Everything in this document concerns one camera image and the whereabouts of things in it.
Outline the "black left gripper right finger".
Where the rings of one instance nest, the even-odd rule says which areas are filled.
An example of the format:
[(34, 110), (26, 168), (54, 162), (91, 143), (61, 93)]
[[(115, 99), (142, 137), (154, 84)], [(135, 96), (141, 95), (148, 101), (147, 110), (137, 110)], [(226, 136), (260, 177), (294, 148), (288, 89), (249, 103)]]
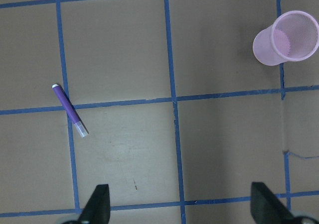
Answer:
[(252, 182), (250, 213), (256, 224), (288, 224), (292, 213), (263, 182)]

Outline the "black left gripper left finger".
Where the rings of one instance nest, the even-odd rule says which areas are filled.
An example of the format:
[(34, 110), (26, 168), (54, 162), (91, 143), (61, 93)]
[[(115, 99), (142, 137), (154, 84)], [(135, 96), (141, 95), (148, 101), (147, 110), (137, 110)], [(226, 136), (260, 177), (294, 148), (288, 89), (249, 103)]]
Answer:
[(79, 224), (108, 224), (110, 215), (109, 185), (97, 185), (77, 222)]

